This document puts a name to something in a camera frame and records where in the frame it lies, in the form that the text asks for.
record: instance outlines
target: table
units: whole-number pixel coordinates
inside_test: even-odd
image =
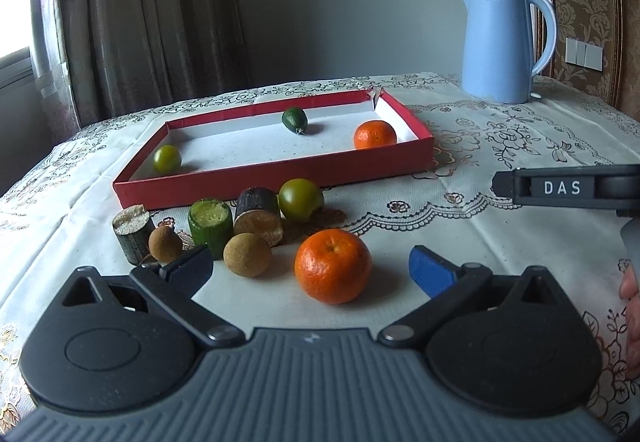
[[[591,411],[615,431],[625,430],[640,414],[640,401],[638,383],[624,377],[625,303],[617,294],[628,266],[620,239],[624,220],[612,211],[518,208],[496,197],[490,184],[495,171],[516,167],[638,163],[640,123],[550,78],[535,79],[542,98],[524,105],[475,99],[458,85],[456,76],[434,73],[293,82],[114,118],[57,146],[0,199],[0,431],[33,409],[18,371],[20,347],[71,271],[80,265],[103,275],[130,270],[111,230],[120,210],[111,181],[165,119],[362,88],[387,89],[428,124],[436,137],[433,170],[328,188],[325,211],[287,233],[289,244],[274,251],[275,267],[265,279],[231,280],[222,267],[194,299],[247,333],[254,325],[364,324],[375,334],[391,322],[386,319],[427,299],[406,268],[416,244],[495,273],[544,265],[602,350]],[[185,209],[154,213],[156,223],[164,219],[188,231]],[[298,238],[326,227],[361,235],[376,265],[370,288],[339,312],[306,298],[287,265]]]

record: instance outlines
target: light switch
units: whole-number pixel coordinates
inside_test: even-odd
[[[575,64],[584,66],[584,56],[587,53],[587,43],[576,41]]]
[[[602,71],[602,48],[595,44],[587,44],[584,54],[584,67]]]
[[[564,62],[567,64],[575,64],[575,54],[577,52],[578,41],[566,38],[564,43]]]

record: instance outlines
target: human hand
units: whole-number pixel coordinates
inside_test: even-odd
[[[640,293],[633,267],[628,267],[620,284],[620,298],[626,305],[626,378],[640,375]]]

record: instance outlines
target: window sill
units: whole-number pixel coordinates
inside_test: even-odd
[[[0,57],[0,89],[33,73],[28,48]]]

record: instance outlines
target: orange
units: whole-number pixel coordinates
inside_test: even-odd
[[[347,303],[367,285],[371,255],[351,232],[326,229],[300,245],[295,272],[302,290],[313,299],[330,305]]]
[[[360,124],[353,135],[353,145],[356,149],[390,146],[398,142],[393,127],[384,120],[369,120]]]

